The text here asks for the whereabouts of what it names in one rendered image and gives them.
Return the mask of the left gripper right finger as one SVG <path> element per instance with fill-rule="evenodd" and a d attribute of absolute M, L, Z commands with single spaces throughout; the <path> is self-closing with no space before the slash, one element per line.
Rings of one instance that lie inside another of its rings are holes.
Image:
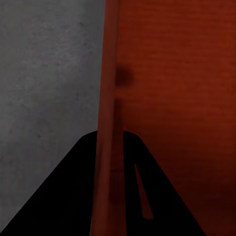
<path fill-rule="evenodd" d="M 206 236 L 143 140 L 123 133 L 127 236 Z M 137 165 L 154 219 L 143 217 Z"/>

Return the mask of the storage box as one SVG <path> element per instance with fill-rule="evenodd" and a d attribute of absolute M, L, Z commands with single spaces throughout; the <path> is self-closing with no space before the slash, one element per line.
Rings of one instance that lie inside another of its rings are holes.
<path fill-rule="evenodd" d="M 236 0 L 106 0 L 90 236 L 127 236 L 124 131 L 206 236 L 236 236 Z"/>

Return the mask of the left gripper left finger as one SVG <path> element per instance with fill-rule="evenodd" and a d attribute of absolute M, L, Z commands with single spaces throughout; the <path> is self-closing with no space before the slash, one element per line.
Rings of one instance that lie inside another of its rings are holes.
<path fill-rule="evenodd" d="M 96 145 L 81 137 L 0 236 L 90 236 Z"/>

